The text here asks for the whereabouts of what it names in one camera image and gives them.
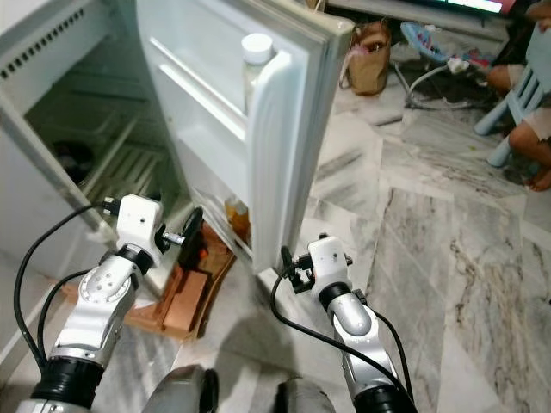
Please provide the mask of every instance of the wooden stand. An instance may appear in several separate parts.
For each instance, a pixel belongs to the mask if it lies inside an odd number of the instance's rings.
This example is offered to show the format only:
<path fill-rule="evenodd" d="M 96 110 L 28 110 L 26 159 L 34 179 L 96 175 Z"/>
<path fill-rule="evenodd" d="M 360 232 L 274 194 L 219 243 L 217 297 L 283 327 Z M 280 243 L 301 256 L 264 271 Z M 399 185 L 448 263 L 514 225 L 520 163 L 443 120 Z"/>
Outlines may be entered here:
<path fill-rule="evenodd" d="M 180 340 L 202 335 L 210 308 L 235 255 L 206 223 L 201 233 L 204 242 L 196 268 L 183 270 L 176 263 L 163 298 L 156 304 L 133 308 L 124 319 L 126 324 Z M 77 285 L 66 284 L 62 290 L 71 302 L 77 301 Z"/>

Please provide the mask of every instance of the brown bag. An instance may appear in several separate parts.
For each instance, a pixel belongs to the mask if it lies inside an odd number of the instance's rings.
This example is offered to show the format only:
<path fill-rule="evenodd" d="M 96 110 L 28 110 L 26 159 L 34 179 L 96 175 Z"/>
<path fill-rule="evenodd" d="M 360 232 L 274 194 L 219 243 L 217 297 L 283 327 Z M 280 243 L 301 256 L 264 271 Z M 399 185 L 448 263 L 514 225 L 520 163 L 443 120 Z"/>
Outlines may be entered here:
<path fill-rule="evenodd" d="M 350 87 L 357 95 L 376 95 L 387 85 L 390 31 L 385 22 L 356 28 L 344 62 Z"/>

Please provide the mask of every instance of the blue chair leg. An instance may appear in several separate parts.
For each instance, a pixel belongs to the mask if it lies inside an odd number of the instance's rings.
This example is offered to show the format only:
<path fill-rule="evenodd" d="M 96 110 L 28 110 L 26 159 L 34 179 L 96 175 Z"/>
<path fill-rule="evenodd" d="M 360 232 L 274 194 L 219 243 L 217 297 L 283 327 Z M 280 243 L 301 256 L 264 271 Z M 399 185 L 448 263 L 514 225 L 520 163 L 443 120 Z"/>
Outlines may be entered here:
<path fill-rule="evenodd" d="M 507 163 L 509 155 L 511 154 L 511 147 L 509 146 L 509 137 L 503 139 L 492 154 L 487 158 L 487 162 L 496 168 L 501 168 Z"/>
<path fill-rule="evenodd" d="M 492 126 L 494 126 L 498 120 L 505 114 L 507 110 L 507 100 L 501 101 L 498 106 L 492 109 L 486 116 L 484 116 L 479 122 L 474 125 L 474 131 L 479 135 L 487 135 Z"/>

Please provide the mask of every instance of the blue plastic chair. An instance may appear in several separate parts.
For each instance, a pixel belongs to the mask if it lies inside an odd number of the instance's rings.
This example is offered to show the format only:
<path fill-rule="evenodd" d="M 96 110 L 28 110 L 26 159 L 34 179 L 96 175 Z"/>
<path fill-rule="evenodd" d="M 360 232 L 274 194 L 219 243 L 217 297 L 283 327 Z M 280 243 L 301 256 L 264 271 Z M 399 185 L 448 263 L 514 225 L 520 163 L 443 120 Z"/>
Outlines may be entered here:
<path fill-rule="evenodd" d="M 514 90 L 492 109 L 475 126 L 474 131 L 486 135 L 507 109 L 518 125 L 527 114 L 538 108 L 542 98 L 551 92 L 551 29 L 542 33 L 536 26 L 526 51 L 526 69 Z M 487 161 L 491 166 L 501 167 L 509 159 L 509 137 L 503 139 Z"/>

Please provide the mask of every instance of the bottle cap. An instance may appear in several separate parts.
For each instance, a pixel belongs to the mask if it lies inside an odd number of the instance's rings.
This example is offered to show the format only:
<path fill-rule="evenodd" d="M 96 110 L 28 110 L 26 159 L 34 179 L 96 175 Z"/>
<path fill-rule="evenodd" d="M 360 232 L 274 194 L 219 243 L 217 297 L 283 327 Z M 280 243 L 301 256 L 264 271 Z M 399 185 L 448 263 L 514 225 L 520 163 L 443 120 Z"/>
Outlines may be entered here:
<path fill-rule="evenodd" d="M 243 59 L 251 65 L 262 65 L 272 59 L 273 40 L 262 33 L 253 33 L 241 40 Z"/>

